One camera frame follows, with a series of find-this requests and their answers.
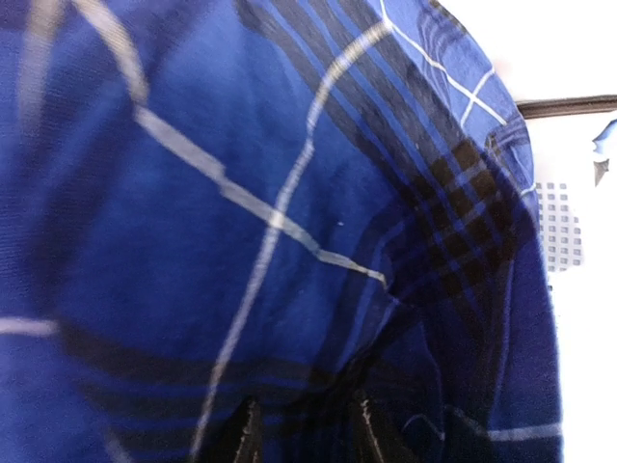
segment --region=black rod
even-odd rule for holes
[[[607,113],[617,111],[617,95],[522,101],[517,106],[523,117],[528,120],[577,114]]]

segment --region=plaid fabric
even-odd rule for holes
[[[524,122],[437,1],[0,6],[0,450],[556,461]]]

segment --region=blue fabric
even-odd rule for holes
[[[560,459],[525,124],[384,4],[3,2],[2,461],[190,461],[247,395],[352,461],[358,388],[423,461]]]

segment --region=white stripe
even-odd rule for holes
[[[146,103],[148,83],[137,50],[120,20],[99,0],[72,0],[72,2],[116,57],[131,99],[135,103]]]
[[[223,377],[223,373],[227,368],[229,359],[233,354],[236,344],[240,339],[240,335],[244,329],[249,313],[257,296],[263,279],[265,278],[268,266],[274,254],[274,250],[279,240],[281,229],[278,227],[278,221],[286,214],[287,207],[293,195],[293,192],[300,181],[302,173],[306,166],[312,159],[314,153],[314,146],[312,142],[312,135],[317,120],[323,109],[323,105],[326,102],[330,89],[336,80],[346,71],[365,51],[368,46],[371,46],[382,37],[384,37],[389,31],[388,26],[384,22],[375,24],[370,29],[366,30],[360,37],[350,43],[345,50],[338,56],[335,61],[329,66],[326,75],[321,81],[319,89],[315,95],[315,98],[308,110],[307,115],[307,139],[305,145],[300,153],[298,159],[294,163],[291,172],[287,176],[287,179],[277,195],[275,203],[276,212],[272,214],[269,220],[270,226],[266,230],[266,233],[261,242],[261,248],[257,255],[251,277],[247,284],[246,292],[240,303],[238,312],[235,314],[231,327],[226,336],[226,339],[221,348],[221,352],[217,358],[217,362],[212,369],[208,387],[208,394],[201,408],[201,416],[198,421],[195,436],[193,438],[193,444],[191,446],[191,462],[195,462],[198,452],[201,447],[201,441],[203,440],[203,434],[207,427],[210,415],[212,413],[212,407],[214,405],[214,398]]]
[[[375,437],[375,432],[373,431],[373,425],[370,422],[370,412],[368,411],[368,400],[367,399],[363,400],[360,406],[362,408],[362,418],[364,419],[364,423],[366,424],[366,427],[368,428],[368,437],[370,438],[370,443],[372,444],[373,448],[377,452],[377,461],[385,462],[386,460],[384,459],[384,455],[382,454],[382,449],[379,445],[379,442],[377,442],[377,438]]]
[[[538,426],[514,427],[511,429],[488,430],[482,427],[476,420],[468,417],[460,408],[451,405],[447,405],[445,408],[457,416],[474,434],[493,442],[530,441],[562,435],[560,422]]]
[[[438,61],[435,61],[433,58],[431,58],[429,56],[429,54],[426,52],[426,50],[424,50],[424,48],[422,48],[419,45],[419,43],[417,43],[416,41],[412,40],[412,38],[410,38],[407,34],[405,34],[401,30],[401,28],[398,27],[396,25],[396,23],[393,22],[390,19],[390,17],[388,16],[388,12],[386,10],[386,5],[384,4],[384,0],[380,0],[380,1],[381,1],[381,6],[382,6],[382,15],[384,17],[384,21],[388,25],[390,25],[391,29],[394,32],[396,32],[399,36],[401,36],[409,45],[411,45],[413,48],[415,48],[419,52],[419,54],[422,55],[422,58],[424,58],[424,60],[430,66],[432,66],[433,68],[436,68],[436,69],[439,69],[440,71],[442,71],[445,74],[445,78],[447,79],[447,81],[450,83],[450,85],[452,87],[454,87],[456,90],[458,90],[463,95],[465,95],[467,98],[469,98],[470,101],[473,101],[473,103],[477,104],[482,109],[484,109],[487,113],[489,113],[491,116],[493,116],[501,125],[506,125],[506,121],[505,121],[505,119],[502,116],[500,116],[493,108],[491,108],[488,104],[486,104],[480,98],[478,98],[474,94],[472,94],[467,88],[463,87],[456,80],[454,80],[454,78],[452,78],[452,76],[448,73],[448,71],[447,71],[447,69],[445,68],[444,65],[442,65]]]
[[[531,183],[531,186],[528,188],[525,188],[522,192],[521,192],[521,198],[525,195],[528,195],[529,193],[531,193],[532,191],[536,190],[536,182],[535,180]]]
[[[489,80],[489,77],[491,77],[493,74],[495,74],[495,68],[490,68],[489,71],[482,76],[482,78],[478,82],[478,85],[475,87],[475,90],[473,90],[474,97],[478,96],[478,94],[480,93],[480,90],[482,90],[482,87],[484,87],[484,84],[486,84],[486,82]],[[461,126],[465,125],[465,122],[467,121],[467,118],[469,117],[469,114],[471,113],[471,108],[473,107],[473,104],[474,104],[474,100],[470,98],[467,108],[465,108],[465,113],[463,114],[463,117],[461,118]]]
[[[50,320],[33,320],[17,316],[0,318],[0,335],[24,335],[46,338],[56,334],[58,327]]]
[[[32,2],[19,65],[17,100],[19,118],[27,129],[39,128],[45,92],[45,74],[51,44],[62,19],[65,0]]]
[[[429,420],[429,418],[426,415],[423,415],[423,414],[413,415],[411,418],[409,418],[405,422],[403,427],[401,428],[401,432],[403,432],[405,429],[407,429],[407,426],[409,426],[415,420],[423,420],[424,422],[426,422],[426,424],[428,424],[428,427],[431,428],[431,430],[437,435],[437,437],[439,437],[440,441],[444,441],[445,440],[445,433],[439,431],[439,429],[433,424],[433,422],[431,422]]]
[[[281,229],[283,233],[307,248],[318,260],[363,273],[367,277],[379,281],[383,286],[387,285],[386,276],[383,273],[359,265],[341,254],[322,249],[319,243],[296,222],[256,198],[245,188],[229,180],[225,176],[225,166],[221,162],[161,120],[149,109],[138,106],[135,110],[135,120],[163,147],[219,185],[221,195],[224,198],[243,207],[269,225]]]
[[[107,432],[105,437],[105,450],[114,463],[133,463],[133,459],[111,432]]]

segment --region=white background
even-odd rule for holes
[[[615,0],[441,0],[516,100],[617,94]]]

